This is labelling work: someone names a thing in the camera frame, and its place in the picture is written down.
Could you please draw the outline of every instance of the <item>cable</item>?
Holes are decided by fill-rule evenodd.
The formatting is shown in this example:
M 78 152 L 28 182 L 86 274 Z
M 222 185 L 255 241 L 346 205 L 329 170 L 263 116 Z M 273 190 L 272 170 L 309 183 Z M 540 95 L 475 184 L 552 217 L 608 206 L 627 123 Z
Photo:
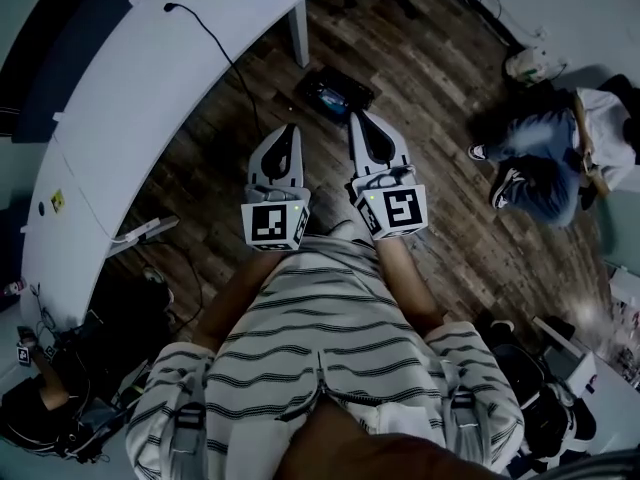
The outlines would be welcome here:
M 38 326 L 42 324 L 42 328 L 38 331 Z M 37 324 L 36 324 L 36 341 L 40 341 L 40 335 L 42 334 L 42 332 L 45 330 L 45 326 L 44 326 L 44 322 L 42 320 L 40 320 Z
M 85 376 L 87 378 L 87 396 L 84 398 L 84 402 L 82 403 L 82 405 L 80 406 L 80 408 L 76 411 L 76 415 L 74 416 L 74 419 L 80 423 L 80 418 L 82 418 L 82 413 L 84 413 L 84 409 L 87 406 L 87 403 L 89 402 L 89 395 L 91 395 L 91 379 L 89 378 L 89 372 L 87 371 L 87 369 L 84 366 L 84 363 L 82 362 L 82 359 L 80 359 L 80 356 L 78 355 L 77 351 L 74 351 L 76 354 L 76 358 L 78 359 L 78 362 L 80 363 L 80 366 L 82 366 L 82 369 L 84 370 Z
M 127 413 L 127 411 L 129 411 L 129 409 L 131 409 L 139 401 L 140 401 L 140 399 L 136 398 L 127 407 L 122 409 L 118 414 L 114 415 L 112 418 L 110 418 L 107 421 L 103 422 L 101 425 L 98 425 L 98 427 L 93 431 L 93 435 L 89 439 L 87 439 L 84 443 L 82 443 L 78 448 L 75 448 L 74 450 L 71 450 L 71 451 L 65 450 L 65 453 L 67 454 L 67 456 L 68 457 L 73 457 L 73 458 L 78 458 L 78 453 L 79 452 L 84 450 L 87 446 L 89 446 L 96 439 L 102 437 L 102 435 L 98 435 L 101 430 L 103 430 L 105 427 L 108 427 L 109 425 L 112 425 L 113 422 L 115 420 L 117 420 L 118 418 L 122 418 L 122 416 L 124 416 Z
M 142 377 L 146 373 L 147 366 L 149 366 L 149 360 L 148 359 L 147 359 L 147 362 L 144 363 L 144 365 L 142 365 L 142 368 L 140 368 L 140 371 L 138 372 L 136 377 L 131 381 L 131 384 L 129 384 L 129 386 L 132 386 L 133 384 L 135 384 L 138 381 L 138 379 L 140 377 Z
M 169 247 L 173 247 L 178 252 L 180 252 L 180 254 L 182 254 L 184 259 L 189 264 L 189 267 L 191 268 L 191 272 L 193 273 L 193 277 L 196 280 L 196 283 L 198 285 L 198 291 L 200 292 L 200 304 L 198 305 L 198 310 L 186 322 L 184 322 L 180 327 L 178 327 L 178 329 L 176 331 L 173 332 L 173 335 L 176 335 L 182 329 L 184 329 L 187 325 L 189 325 L 191 322 L 193 322 L 198 317 L 198 315 L 202 312 L 202 309 L 204 308 L 204 295 L 202 293 L 202 283 L 200 282 L 200 278 L 198 277 L 198 273 L 196 272 L 196 268 L 193 266 L 193 262 L 191 261 L 191 258 L 189 257 L 189 253 L 187 253 L 187 251 L 185 251 L 182 247 L 180 247 L 177 244 L 174 244 L 173 242 L 162 242 L 160 240 L 155 240 L 153 242 L 142 242 L 142 243 L 139 243 L 138 245 L 145 246 L 145 247 L 148 247 L 150 245 L 166 245 L 166 246 L 169 246 Z
M 594 455 L 576 462 L 558 466 L 541 473 L 540 480 L 587 480 L 591 478 L 637 478 L 640 463 L 638 450 L 622 450 Z
M 499 20 L 500 16 L 502 16 L 502 2 L 500 0 L 496 0 L 498 2 L 498 15 L 494 16 L 495 19 Z
M 30 443 L 33 444 L 37 444 L 39 446 L 42 446 L 43 448 L 41 450 L 33 450 L 33 451 L 46 451 L 49 449 L 52 449 L 55 444 L 58 442 L 58 440 L 56 439 L 55 441 L 52 441 L 50 443 L 41 443 L 40 441 L 35 441 L 34 439 L 30 439 L 26 436 L 23 436 L 20 432 L 18 432 L 15 428 L 13 428 L 11 426 L 11 424 L 9 422 L 5 422 L 5 425 L 11 430 L 11 432 L 13 432 L 15 435 L 17 435 L 20 439 L 24 439 L 25 441 L 28 441 Z
M 224 55 L 224 58 L 227 59 L 227 62 L 235 70 L 236 74 L 238 75 L 238 78 L 240 79 L 240 83 L 242 83 L 242 87 L 244 88 L 245 92 L 247 93 L 247 96 L 249 97 L 249 100 L 251 100 L 251 105 L 253 106 L 253 119 L 255 121 L 256 130 L 258 131 L 258 139 L 261 139 L 262 138 L 262 130 L 260 129 L 260 122 L 258 120 L 258 110 L 256 108 L 256 102 L 253 99 L 253 95 L 251 94 L 251 91 L 249 91 L 249 88 L 247 87 L 247 84 L 245 83 L 244 78 L 242 77 L 242 74 L 240 73 L 240 70 L 236 67 L 235 63 L 231 60 L 229 55 L 227 55 L 227 52 L 224 50 L 224 48 L 220 44 L 220 41 L 218 41 L 218 38 L 214 35 L 213 32 L 211 32 L 211 30 L 209 30 L 207 28 L 207 26 L 204 23 L 202 23 L 202 20 L 200 19 L 200 17 L 194 11 L 189 9 L 186 5 L 177 4 L 177 3 L 174 3 L 174 2 L 167 3 L 164 6 L 164 11 L 165 12 L 171 12 L 176 7 L 180 7 L 181 9 L 184 9 L 185 11 L 187 11 L 189 14 L 191 14 L 196 19 L 196 21 L 200 24 L 200 26 L 204 29 L 204 31 L 213 38 L 213 40 L 218 45 L 218 48 L 220 48 L 220 51 L 222 52 L 222 55 Z
M 57 340 L 58 339 L 58 330 L 57 330 L 57 327 L 56 327 L 56 322 L 53 319 L 53 317 L 51 316 L 51 313 L 49 313 L 47 308 L 42 306 L 42 303 L 40 302 L 40 283 L 38 283 L 38 287 L 37 288 L 35 286 L 33 286 L 33 285 L 29 285 L 29 289 L 31 290 L 31 293 L 33 294 L 33 296 L 36 298 L 36 302 L 38 303 L 38 310 L 40 312 L 40 322 L 38 322 L 38 324 L 36 324 L 36 338 L 39 338 L 40 334 L 44 330 L 44 329 L 40 329 L 40 333 L 37 333 L 38 325 L 42 324 L 44 326 L 44 328 L 47 329 L 51 333 L 53 338 L 55 340 Z
M 24 450 L 27 453 L 30 453 L 32 455 L 37 455 L 38 457 L 51 457 L 52 455 L 58 456 L 58 454 L 54 453 L 54 452 L 49 452 L 49 453 L 40 453 L 36 450 L 31 450 L 29 448 L 24 448 L 22 446 L 17 445 L 16 443 L 14 443 L 13 441 L 11 441 L 11 439 L 3 436 L 2 434 L 0 434 L 0 439 L 7 443 L 9 446 L 13 446 L 14 448 L 18 448 L 20 450 Z
M 125 242 L 127 242 L 126 238 L 124 240 L 114 240 L 113 238 L 111 238 L 111 235 L 109 233 L 107 233 L 107 230 L 104 228 L 104 226 L 102 225 L 102 222 L 100 222 L 100 219 L 98 219 L 98 216 L 96 215 L 96 212 L 93 210 L 93 206 L 91 206 L 91 203 L 89 202 L 89 199 L 87 198 L 87 196 L 85 195 L 84 191 L 82 190 L 82 186 L 78 182 L 78 179 L 76 178 L 76 174 L 73 172 L 73 169 L 69 165 L 69 162 L 67 161 L 67 157 L 64 154 L 64 149 L 62 148 L 62 144 L 60 144 L 60 141 L 58 140 L 58 137 L 56 137 L 55 133 L 52 133 L 51 137 L 53 137 L 53 140 L 55 140 L 56 143 L 58 144 L 58 147 L 60 148 L 60 155 L 62 155 L 62 159 L 64 160 L 64 163 L 66 164 L 67 169 L 69 169 L 69 172 L 71 173 L 71 177 L 73 178 L 73 181 L 76 182 L 76 186 L 78 187 L 78 190 L 80 191 L 80 195 L 82 195 L 82 198 L 84 199 L 84 202 L 87 203 L 87 206 L 89 207 L 89 210 L 91 211 L 91 214 L 93 215 L 93 218 L 98 223 L 98 226 L 100 226 L 100 229 L 102 229 L 102 232 L 114 244 L 124 244 Z
M 560 75 L 562 75 L 562 73 L 564 73 L 564 70 L 567 69 L 567 67 L 569 66 L 568 63 L 564 63 L 562 65 L 562 69 L 560 70 L 560 73 L 558 73 L 556 76 L 554 76 L 553 78 L 549 78 L 550 82 L 553 82 L 556 78 L 558 78 Z

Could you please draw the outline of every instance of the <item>power cord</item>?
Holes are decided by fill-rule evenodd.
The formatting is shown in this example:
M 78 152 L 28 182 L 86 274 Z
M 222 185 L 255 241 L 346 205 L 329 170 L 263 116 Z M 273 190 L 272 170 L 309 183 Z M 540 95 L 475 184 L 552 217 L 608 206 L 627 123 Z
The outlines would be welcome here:
M 549 78 L 549 81 L 553 82 L 556 78 L 559 78 L 562 75 L 562 73 L 564 73 L 565 69 L 567 69 L 568 67 L 569 67 L 569 63 L 565 62 L 562 65 L 562 69 L 560 70 L 560 72 L 557 75 L 555 75 L 553 78 Z
M 242 77 L 242 74 L 240 73 L 240 70 L 236 67 L 235 63 L 231 60 L 229 55 L 227 55 L 227 52 L 222 47 L 222 45 L 220 44 L 220 41 L 218 41 L 218 38 L 215 36 L 215 34 L 213 32 L 211 32 L 211 30 L 209 30 L 204 23 L 202 23 L 202 20 L 200 19 L 200 17 L 194 11 L 189 9 L 186 5 L 177 4 L 177 3 L 174 3 L 174 2 L 169 2 L 168 4 L 166 4 L 164 6 L 164 11 L 165 12 L 171 12 L 176 7 L 180 7 L 181 9 L 184 9 L 185 11 L 187 11 L 189 14 L 191 14 L 196 19 L 196 21 L 204 29 L 204 31 L 213 38 L 213 40 L 218 45 L 218 48 L 220 48 L 220 51 L 222 52 L 222 55 L 224 55 L 224 58 L 227 59 L 227 62 L 231 65 L 231 67 L 234 69 L 234 71 L 238 75 L 238 78 L 240 79 L 240 83 L 242 83 L 242 87 L 244 88 L 245 92 L 247 93 L 247 96 L 249 97 L 249 100 L 251 100 L 251 105 L 253 106 L 253 119 L 255 121 L 256 130 L 258 132 L 258 139 L 261 139 L 262 138 L 262 130 L 260 129 L 260 123 L 259 123 L 259 120 L 258 120 L 258 110 L 256 108 L 256 102 L 255 102 L 255 100 L 253 98 L 253 95 L 249 91 L 249 88 L 247 87 L 247 84 L 245 83 L 244 78 Z
M 37 287 L 30 285 L 29 289 L 36 299 L 38 311 L 40 312 L 40 321 L 36 324 L 36 339 L 39 339 L 42 332 L 47 329 L 51 333 L 51 336 L 53 336 L 54 340 L 58 340 L 59 334 L 56 322 L 51 316 L 51 313 L 49 313 L 47 308 L 44 307 L 40 301 L 40 283 L 38 283 Z M 42 324 L 43 327 L 38 331 L 38 326 L 40 324 Z
M 62 159 L 64 160 L 64 163 L 67 166 L 67 169 L 69 170 L 69 173 L 71 174 L 71 177 L 76 182 L 76 186 L 78 187 L 78 191 L 80 192 L 80 195 L 82 196 L 82 199 L 84 199 L 84 202 L 87 203 L 87 206 L 89 207 L 89 211 L 91 211 L 91 214 L 93 215 L 93 218 L 98 223 L 98 226 L 100 227 L 102 232 L 114 244 L 124 244 L 124 243 L 128 242 L 129 240 L 126 239 L 126 238 L 124 238 L 122 240 L 114 240 L 113 238 L 111 238 L 111 235 L 109 233 L 107 233 L 107 230 L 102 225 L 102 222 L 100 222 L 100 219 L 98 218 L 98 215 L 96 214 L 95 210 L 93 209 L 93 206 L 91 206 L 91 203 L 89 202 L 89 199 L 85 195 L 84 190 L 82 190 L 82 185 L 80 185 L 80 182 L 78 182 L 78 179 L 76 178 L 76 173 L 73 172 L 73 169 L 69 165 L 69 161 L 67 160 L 67 157 L 64 154 L 64 148 L 62 147 L 62 144 L 60 144 L 60 141 L 58 140 L 58 137 L 56 137 L 55 133 L 52 133 L 51 137 L 53 138 L 53 140 L 56 141 L 56 144 L 58 144 L 58 147 L 60 148 L 60 155 L 62 156 Z
M 191 261 L 191 257 L 189 256 L 189 253 L 182 247 L 180 247 L 179 245 L 173 243 L 173 242 L 163 242 L 160 240 L 154 240 L 153 242 L 142 242 L 138 244 L 139 246 L 142 247 L 149 247 L 152 245 L 164 245 L 167 247 L 172 247 L 174 248 L 176 251 L 178 251 L 182 257 L 186 260 L 186 262 L 189 264 L 189 268 L 191 269 L 191 272 L 193 273 L 193 278 L 195 279 L 197 285 L 198 285 L 198 291 L 200 292 L 200 303 L 198 304 L 198 310 L 193 313 L 193 315 L 191 315 L 191 317 L 189 317 L 188 320 L 186 320 L 185 322 L 182 323 L 182 325 L 180 327 L 178 327 L 177 330 L 175 330 L 173 332 L 173 335 L 175 336 L 176 334 L 179 334 L 180 331 L 182 329 L 184 329 L 187 325 L 189 325 L 191 322 L 193 322 L 198 315 L 202 312 L 202 310 L 204 309 L 204 295 L 202 293 L 202 283 L 200 282 L 200 278 L 198 277 L 198 273 L 196 272 L 196 268 L 193 265 L 193 262 Z M 146 260 L 146 258 L 144 256 L 142 256 L 142 254 L 140 254 L 139 251 L 136 251 L 140 257 L 143 259 L 143 261 L 147 264 L 149 264 L 149 262 Z
M 495 0 L 498 4 L 498 15 L 494 16 L 495 19 L 499 20 L 500 16 L 502 16 L 502 2 L 500 0 Z

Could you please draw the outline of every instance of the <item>floor plank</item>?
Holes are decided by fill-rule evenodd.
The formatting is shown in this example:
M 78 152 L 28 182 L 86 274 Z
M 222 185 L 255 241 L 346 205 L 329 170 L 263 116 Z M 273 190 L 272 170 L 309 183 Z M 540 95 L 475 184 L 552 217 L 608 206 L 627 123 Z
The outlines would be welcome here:
M 468 121 L 506 96 L 500 78 L 506 48 L 457 0 L 412 0 L 420 10 L 415 20 L 392 0 L 358 1 L 342 10 L 342 0 L 309 0 L 306 70 L 293 61 L 284 22 L 238 61 L 261 129 L 288 122 L 302 129 L 311 228 L 328 230 L 345 218 L 359 222 L 343 188 L 353 174 L 346 130 L 295 92 L 306 72 L 331 65 L 370 86 L 376 94 L 371 110 L 407 139 L 430 220 L 407 240 L 443 312 L 474 319 L 490 310 L 514 320 L 532 343 L 531 317 L 559 315 L 606 356 L 607 337 L 589 323 L 608 318 L 610 307 L 593 219 L 581 213 L 570 228 L 556 230 L 516 210 L 496 213 L 487 202 L 495 166 L 465 153 L 473 140 Z M 251 106 L 229 71 L 176 133 L 123 224 L 127 230 L 158 215 L 178 215 L 180 225 L 166 235 L 193 258 L 205 303 L 249 254 L 239 205 L 259 140 Z M 180 254 L 166 246 L 137 250 L 109 260 L 105 271 L 131 276 L 145 262 L 156 265 L 175 292 L 175 312 L 183 319 L 193 314 L 199 296 Z

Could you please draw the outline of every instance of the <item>white shirt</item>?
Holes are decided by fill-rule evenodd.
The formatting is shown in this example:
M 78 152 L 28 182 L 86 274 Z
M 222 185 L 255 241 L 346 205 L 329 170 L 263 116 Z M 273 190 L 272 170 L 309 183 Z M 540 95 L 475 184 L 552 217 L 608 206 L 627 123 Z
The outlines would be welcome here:
M 636 163 L 636 153 L 623 136 L 623 126 L 631 116 L 620 99 L 610 92 L 578 89 L 585 112 L 585 126 L 593 142 L 593 163 L 600 166 L 602 177 L 613 190 Z M 573 147 L 580 149 L 576 128 Z
M 185 441 L 173 421 L 198 391 L 206 436 Z M 129 456 L 146 480 L 268 480 L 320 395 L 370 434 L 428 439 L 497 472 L 524 434 L 514 393 L 471 324 L 419 336 L 372 249 L 306 237 L 217 355 L 188 343 L 161 352 L 129 424 Z

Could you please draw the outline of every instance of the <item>black cable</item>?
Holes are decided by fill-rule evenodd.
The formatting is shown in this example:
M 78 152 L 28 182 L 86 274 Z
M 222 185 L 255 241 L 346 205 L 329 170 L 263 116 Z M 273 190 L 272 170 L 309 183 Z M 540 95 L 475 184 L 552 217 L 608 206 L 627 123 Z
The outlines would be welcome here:
M 540 480 L 586 480 L 590 478 L 637 478 L 632 477 L 640 460 L 638 450 L 607 452 L 564 464 L 536 478 Z
M 194 11 L 189 9 L 186 5 L 177 4 L 177 3 L 174 3 L 174 2 L 169 2 L 168 4 L 166 4 L 164 6 L 164 11 L 165 12 L 171 12 L 176 7 L 180 7 L 181 9 L 184 9 L 185 11 L 187 11 L 189 14 L 191 14 L 196 19 L 196 21 L 205 30 L 205 32 L 207 34 L 209 34 L 213 38 L 213 40 L 218 45 L 218 48 L 220 48 L 220 51 L 222 52 L 222 55 L 224 55 L 224 58 L 227 59 L 227 62 L 229 62 L 231 67 L 237 73 L 238 78 L 240 79 L 240 83 L 242 83 L 242 87 L 244 88 L 245 92 L 247 93 L 247 96 L 249 97 L 249 100 L 251 100 L 251 105 L 253 106 L 253 119 L 254 119 L 255 124 L 256 124 L 256 130 L 258 131 L 258 139 L 262 139 L 262 130 L 260 129 L 260 123 L 259 123 L 259 120 L 258 120 L 258 109 L 256 108 L 256 102 L 253 99 L 253 95 L 251 94 L 251 91 L 249 91 L 249 88 L 247 87 L 247 84 L 245 83 L 244 78 L 242 77 L 242 74 L 240 73 L 240 70 L 236 67 L 235 63 L 227 55 L 227 52 L 222 47 L 222 45 L 220 44 L 220 41 L 218 41 L 218 38 L 215 36 L 215 34 L 213 32 L 211 32 L 211 30 L 209 30 L 204 23 L 202 23 L 202 20 L 200 19 L 200 17 Z
M 498 15 L 497 15 L 497 16 L 495 16 L 495 18 L 496 18 L 497 20 L 499 20 L 499 19 L 500 19 L 500 16 L 502 16 L 502 2 L 501 2 L 500 0 L 496 0 L 496 2 L 498 2 L 498 6 L 499 6 L 499 8 L 498 8 Z
M 138 381 L 138 379 L 145 374 L 147 366 L 149 366 L 149 360 L 148 359 L 147 359 L 147 362 L 142 365 L 142 368 L 140 368 L 140 371 L 135 376 L 135 378 L 131 381 L 131 384 L 129 384 L 129 387 L 133 386 Z
M 47 308 L 43 307 L 42 303 L 40 302 L 40 283 L 38 283 L 38 287 L 37 288 L 35 286 L 33 286 L 33 285 L 29 286 L 29 288 L 31 289 L 31 293 L 36 298 L 36 302 L 38 303 L 38 310 L 40 311 L 40 322 L 39 323 L 42 323 L 42 325 L 44 325 L 44 327 L 51 333 L 51 335 L 53 336 L 54 340 L 57 340 L 58 339 L 58 331 L 57 331 L 57 327 L 56 327 L 56 322 L 53 319 L 53 317 L 51 316 L 51 313 L 49 313 Z
M 38 331 L 38 326 L 42 324 L 42 328 Z M 36 324 L 36 341 L 40 341 L 40 335 L 43 333 L 43 331 L 46 329 L 44 322 L 42 320 L 40 320 L 37 324 Z
M 19 448 L 20 450 L 24 450 L 25 452 L 30 453 L 31 455 L 37 455 L 38 457 L 60 457 L 60 455 L 58 455 L 56 452 L 39 452 L 37 450 L 30 450 L 29 448 L 24 448 L 23 446 L 20 446 L 14 443 L 13 441 L 11 441 L 11 439 L 1 434 L 0 434 L 0 439 L 5 443 L 7 443 L 8 445 L 13 446 L 14 448 Z
M 173 242 L 162 242 L 160 240 L 154 240 L 153 242 L 143 242 L 143 243 L 139 243 L 138 245 L 142 245 L 142 246 L 166 245 L 166 246 L 169 246 L 169 247 L 173 247 L 176 251 L 180 252 L 180 254 L 182 254 L 184 259 L 187 261 L 187 263 L 189 264 L 189 267 L 191 268 L 191 272 L 193 273 L 193 277 L 196 280 L 196 283 L 198 285 L 198 291 L 200 292 L 200 304 L 198 306 L 198 310 L 187 321 L 183 322 L 183 324 L 180 327 L 178 327 L 178 329 L 176 331 L 173 332 L 173 335 L 175 336 L 182 329 L 184 329 L 187 325 L 189 325 L 191 322 L 193 322 L 198 317 L 198 315 L 202 312 L 202 309 L 204 308 L 204 295 L 202 293 L 202 283 L 200 282 L 200 278 L 198 277 L 198 273 L 196 272 L 196 268 L 193 266 L 193 262 L 191 261 L 191 257 L 189 256 L 189 253 L 187 253 L 187 251 L 185 251 L 182 247 L 180 247 L 177 244 L 174 244 Z
M 562 73 L 564 73 L 564 70 L 567 69 L 567 67 L 569 66 L 568 63 L 565 63 L 562 65 L 562 69 L 560 70 L 560 73 L 558 73 L 556 76 L 554 76 L 553 78 L 549 78 L 550 82 L 553 82 L 556 78 L 558 78 L 560 75 L 562 75 Z

